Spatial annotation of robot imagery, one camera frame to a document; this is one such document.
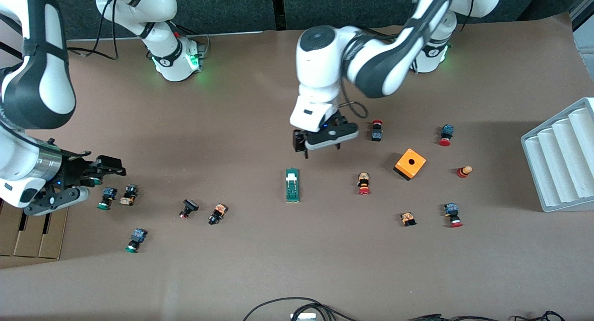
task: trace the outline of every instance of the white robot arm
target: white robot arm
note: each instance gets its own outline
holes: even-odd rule
[[[0,198],[28,215],[44,215],[87,199],[85,186],[125,175],[118,159],[61,150],[24,129],[63,126],[76,107],[62,15],[56,0],[0,0],[0,19],[23,36],[23,61],[0,69]]]
[[[195,41],[176,38],[166,21],[174,18],[176,0],[95,0],[97,9],[109,20],[142,39],[153,62],[166,80],[178,82],[201,71]]]
[[[318,26],[297,43],[299,97],[291,114],[293,146],[305,152],[354,139],[359,130],[339,112],[341,80],[369,98],[394,93],[412,68],[429,72],[443,61],[456,27],[455,12],[490,13],[499,0],[413,0],[416,8],[393,42],[353,26]]]

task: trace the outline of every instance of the small component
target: small component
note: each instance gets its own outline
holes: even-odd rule
[[[373,121],[373,129],[371,129],[371,141],[381,141],[381,136],[384,131],[381,129],[382,125],[381,120],[374,120]]]
[[[136,254],[138,252],[138,247],[140,247],[140,243],[144,241],[148,233],[149,232],[146,232],[141,228],[136,228],[136,230],[134,230],[132,233],[132,236],[130,237],[131,241],[128,243],[128,246],[125,250],[128,253]]]
[[[183,220],[189,217],[189,214],[193,211],[198,211],[198,205],[191,200],[186,199],[184,201],[185,208],[183,211],[180,212],[180,218]]]
[[[110,209],[111,201],[115,199],[117,195],[116,188],[104,188],[103,190],[103,198],[97,205],[97,209],[107,211]]]
[[[123,197],[119,199],[119,203],[122,205],[132,206],[134,205],[136,196],[138,196],[138,186],[136,184],[128,184],[128,186],[126,186],[126,193],[123,194]]]
[[[359,173],[359,180],[357,181],[359,187],[359,194],[365,196],[369,194],[369,174]]]
[[[210,225],[218,224],[223,219],[225,213],[227,213],[227,207],[221,203],[217,204],[214,207],[212,215],[208,218],[208,223]]]
[[[299,203],[299,171],[291,167],[284,175],[287,189],[287,203]]]
[[[426,160],[414,150],[408,148],[407,152],[394,165],[394,171],[399,173],[405,180],[410,181],[416,176]]]
[[[402,219],[402,224],[404,226],[414,226],[414,225],[416,225],[416,221],[414,221],[414,217],[412,216],[412,213],[410,213],[410,212],[401,214],[400,215],[400,218]]]
[[[460,169],[458,169],[458,171],[456,173],[458,174],[458,177],[466,179],[466,177],[468,177],[468,175],[469,175],[469,173],[471,173],[471,171],[472,171],[472,167],[466,166],[466,167],[461,167]]]
[[[444,205],[445,216],[450,217],[450,226],[451,227],[460,227],[462,226],[462,221],[460,217],[458,217],[458,204],[456,203],[447,203]]]
[[[441,146],[449,146],[452,137],[454,137],[454,127],[448,124],[444,125],[441,128],[441,140],[439,141],[439,144]]]

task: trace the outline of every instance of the cardboard box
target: cardboard box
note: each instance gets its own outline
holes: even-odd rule
[[[27,216],[0,199],[0,269],[57,261],[67,213]]]

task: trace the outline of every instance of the white rack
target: white rack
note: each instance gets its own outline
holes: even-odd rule
[[[583,98],[522,137],[545,212],[594,210],[593,105]]]

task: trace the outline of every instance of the dark gray wall panel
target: dark gray wall panel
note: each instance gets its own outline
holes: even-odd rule
[[[531,0],[500,0],[497,8],[469,23],[514,21]],[[402,25],[412,7],[410,0],[284,0],[288,29],[329,24],[337,27]]]
[[[99,12],[95,0],[58,0],[64,15],[67,39],[94,38]],[[177,0],[174,23],[199,33],[228,33],[275,29],[272,0]],[[116,26],[117,37],[131,37]],[[111,22],[105,21],[102,38],[111,37]]]
[[[577,0],[532,0],[532,3],[518,19],[543,19],[552,15],[568,12],[570,7],[573,6],[576,1]]]

